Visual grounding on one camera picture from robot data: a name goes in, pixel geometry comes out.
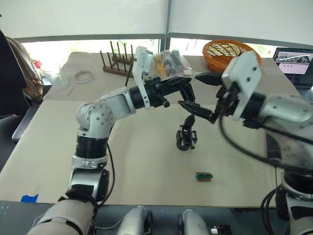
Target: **plastic bag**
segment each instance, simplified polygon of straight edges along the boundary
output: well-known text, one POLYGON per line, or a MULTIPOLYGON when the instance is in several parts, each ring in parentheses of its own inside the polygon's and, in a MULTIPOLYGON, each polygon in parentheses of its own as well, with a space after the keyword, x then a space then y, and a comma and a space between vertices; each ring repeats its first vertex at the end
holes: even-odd
POLYGON ((158 75, 165 80, 175 76, 190 76, 193 72, 188 61, 174 49, 153 56, 150 74, 158 75))

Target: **laptop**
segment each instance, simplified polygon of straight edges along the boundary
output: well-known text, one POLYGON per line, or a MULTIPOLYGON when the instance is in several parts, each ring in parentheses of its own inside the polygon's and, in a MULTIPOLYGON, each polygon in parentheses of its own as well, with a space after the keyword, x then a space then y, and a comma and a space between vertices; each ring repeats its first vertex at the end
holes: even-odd
POLYGON ((313 49, 278 47, 273 59, 301 96, 313 102, 313 49))

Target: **screen display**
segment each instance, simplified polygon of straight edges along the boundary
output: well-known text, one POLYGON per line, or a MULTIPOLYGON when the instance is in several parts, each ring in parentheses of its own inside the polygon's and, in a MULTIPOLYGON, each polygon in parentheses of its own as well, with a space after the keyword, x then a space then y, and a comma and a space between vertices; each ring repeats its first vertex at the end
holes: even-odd
POLYGON ((280 51, 275 61, 283 73, 305 74, 312 59, 313 53, 280 51))

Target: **white roller shade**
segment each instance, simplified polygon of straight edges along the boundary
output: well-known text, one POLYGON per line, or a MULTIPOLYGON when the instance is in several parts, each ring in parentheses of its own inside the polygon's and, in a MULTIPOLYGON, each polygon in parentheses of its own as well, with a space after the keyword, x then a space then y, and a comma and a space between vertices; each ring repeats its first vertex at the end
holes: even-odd
POLYGON ((167 0, 0 0, 0 29, 13 38, 165 34, 167 0))
POLYGON ((313 0, 172 0, 169 32, 313 45, 313 0))

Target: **laptop screen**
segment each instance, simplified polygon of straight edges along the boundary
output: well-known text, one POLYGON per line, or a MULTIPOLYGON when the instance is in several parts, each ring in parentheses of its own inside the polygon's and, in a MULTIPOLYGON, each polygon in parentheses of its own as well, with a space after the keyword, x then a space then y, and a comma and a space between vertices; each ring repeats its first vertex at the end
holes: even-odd
POLYGON ((313 85, 313 50, 278 47, 273 59, 296 87, 313 85))

